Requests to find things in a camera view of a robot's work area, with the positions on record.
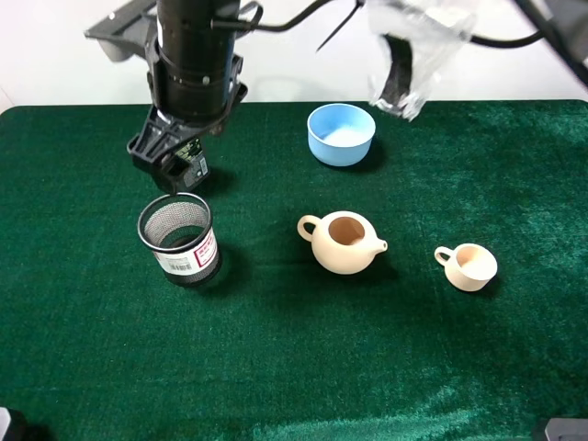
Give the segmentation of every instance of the teapot opening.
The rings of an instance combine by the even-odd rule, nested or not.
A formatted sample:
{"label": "teapot opening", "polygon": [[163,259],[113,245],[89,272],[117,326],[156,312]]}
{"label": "teapot opening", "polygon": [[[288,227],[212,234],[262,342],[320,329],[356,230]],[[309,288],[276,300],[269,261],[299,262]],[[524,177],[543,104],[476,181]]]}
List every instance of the teapot opening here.
{"label": "teapot opening", "polygon": [[366,237],[363,225],[353,218],[337,218],[329,225],[329,235],[341,245],[354,245]]}

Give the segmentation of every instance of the blue bowl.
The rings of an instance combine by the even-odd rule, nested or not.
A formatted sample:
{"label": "blue bowl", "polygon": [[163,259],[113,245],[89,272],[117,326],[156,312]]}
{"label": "blue bowl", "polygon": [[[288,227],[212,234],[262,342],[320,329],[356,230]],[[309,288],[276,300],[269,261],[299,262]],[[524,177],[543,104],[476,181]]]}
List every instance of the blue bowl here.
{"label": "blue bowl", "polygon": [[319,161],[346,167],[368,154],[376,133],[374,119],[350,104],[327,104],[315,109],[308,120],[309,147]]}

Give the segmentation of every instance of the metal mesh cup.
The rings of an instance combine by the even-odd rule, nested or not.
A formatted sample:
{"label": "metal mesh cup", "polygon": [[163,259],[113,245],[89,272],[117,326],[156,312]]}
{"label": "metal mesh cup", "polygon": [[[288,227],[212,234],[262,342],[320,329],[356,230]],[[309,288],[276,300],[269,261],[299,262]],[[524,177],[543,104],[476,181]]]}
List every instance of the metal mesh cup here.
{"label": "metal mesh cup", "polygon": [[212,213],[198,196],[177,193],[154,200],[139,216],[138,230],[165,276],[176,285],[195,287],[221,268]]}

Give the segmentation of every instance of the table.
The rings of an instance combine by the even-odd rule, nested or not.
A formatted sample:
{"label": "table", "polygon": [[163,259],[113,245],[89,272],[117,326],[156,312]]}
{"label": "table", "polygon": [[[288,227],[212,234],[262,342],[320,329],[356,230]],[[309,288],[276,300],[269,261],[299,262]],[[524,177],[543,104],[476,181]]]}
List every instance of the table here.
{"label": "table", "polygon": [[[159,195],[126,142],[145,106],[0,117],[0,405],[47,440],[502,440],[588,417],[588,107],[364,106],[368,157],[308,151],[317,106],[245,104],[204,140],[199,188],[223,252],[169,284],[136,220]],[[389,244],[341,277],[296,233],[348,209]],[[439,245],[480,243],[498,277],[452,288]]]}

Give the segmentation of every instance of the clear plastic bag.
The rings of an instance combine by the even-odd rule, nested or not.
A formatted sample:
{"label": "clear plastic bag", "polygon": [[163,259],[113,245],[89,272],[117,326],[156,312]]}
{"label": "clear plastic bag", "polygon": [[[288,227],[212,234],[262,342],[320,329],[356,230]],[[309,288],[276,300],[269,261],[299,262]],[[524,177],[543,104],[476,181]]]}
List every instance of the clear plastic bag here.
{"label": "clear plastic bag", "polygon": [[383,58],[370,76],[371,105],[413,120],[438,71],[471,38],[477,0],[367,0]]}

